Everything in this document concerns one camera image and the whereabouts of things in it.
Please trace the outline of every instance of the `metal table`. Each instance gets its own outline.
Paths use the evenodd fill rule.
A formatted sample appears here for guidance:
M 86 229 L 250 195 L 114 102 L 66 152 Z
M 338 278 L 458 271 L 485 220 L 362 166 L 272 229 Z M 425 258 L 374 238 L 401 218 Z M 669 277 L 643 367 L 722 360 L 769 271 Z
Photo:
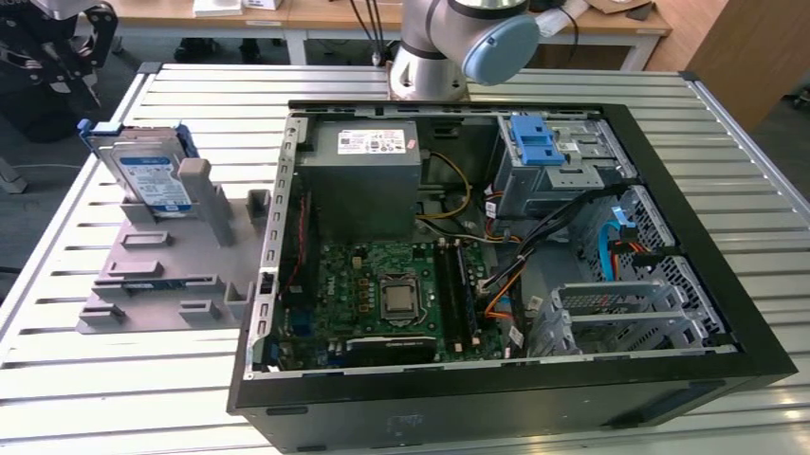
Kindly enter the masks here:
M 211 179 L 240 196 L 272 190 L 287 100 L 382 100 L 384 91 L 383 73 L 359 67 L 167 64 L 138 74 L 114 116 L 131 125 L 182 118 Z M 810 208 L 711 95 L 671 73 L 542 70 L 471 92 L 475 100 L 627 104 L 801 373 L 657 428 L 407 451 L 808 453 Z M 92 157 L 0 307 L 0 451 L 272 453 L 224 412 L 236 330 L 74 332 L 123 219 L 120 198 Z

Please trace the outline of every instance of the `power supply label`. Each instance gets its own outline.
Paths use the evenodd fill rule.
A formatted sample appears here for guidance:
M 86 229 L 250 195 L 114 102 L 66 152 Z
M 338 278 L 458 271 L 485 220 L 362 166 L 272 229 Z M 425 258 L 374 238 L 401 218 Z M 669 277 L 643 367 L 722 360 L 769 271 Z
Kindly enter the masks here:
M 338 135 L 339 155 L 406 153 L 406 130 L 343 130 Z
M 151 209 L 170 213 L 191 210 L 191 198 L 174 176 L 175 166 L 166 156 L 122 157 L 119 162 L 122 172 Z

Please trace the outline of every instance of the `white box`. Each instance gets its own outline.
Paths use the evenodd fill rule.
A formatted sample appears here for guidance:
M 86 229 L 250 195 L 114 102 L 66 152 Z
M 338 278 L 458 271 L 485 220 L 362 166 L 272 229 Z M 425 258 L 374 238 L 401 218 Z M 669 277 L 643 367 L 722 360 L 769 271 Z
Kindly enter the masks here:
M 283 0 L 242 0 L 246 8 L 279 9 Z
M 194 0 L 194 17 L 238 16 L 242 0 Z

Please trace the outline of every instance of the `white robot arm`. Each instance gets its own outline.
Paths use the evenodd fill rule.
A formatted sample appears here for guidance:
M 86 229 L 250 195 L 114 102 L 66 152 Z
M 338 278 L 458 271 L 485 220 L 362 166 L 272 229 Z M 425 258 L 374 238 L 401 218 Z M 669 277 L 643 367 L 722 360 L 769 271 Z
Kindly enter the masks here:
M 527 7 L 529 0 L 406 0 L 394 98 L 461 100 L 467 78 L 483 85 L 511 78 L 539 41 Z

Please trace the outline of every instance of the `ram slot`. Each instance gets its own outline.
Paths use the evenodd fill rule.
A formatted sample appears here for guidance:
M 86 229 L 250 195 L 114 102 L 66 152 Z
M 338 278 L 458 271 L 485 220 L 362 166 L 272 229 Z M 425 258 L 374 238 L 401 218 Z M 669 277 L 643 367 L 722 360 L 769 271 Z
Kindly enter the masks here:
M 479 324 L 477 322 L 477 297 L 474 294 L 473 281 L 467 276 L 467 262 L 465 261 L 465 248 L 455 246 L 455 261 L 458 263 L 458 280 L 461 283 L 461 304 L 458 305 L 458 317 L 465 324 L 465 344 L 479 345 Z
M 439 293 L 439 308 L 442 310 L 442 328 L 445 344 L 450 352 L 461 353 L 470 339 L 467 323 L 461 318 L 463 305 L 463 288 L 461 285 L 461 270 L 458 268 L 458 248 L 454 245 L 437 244 L 433 249 L 433 261 L 437 273 Z

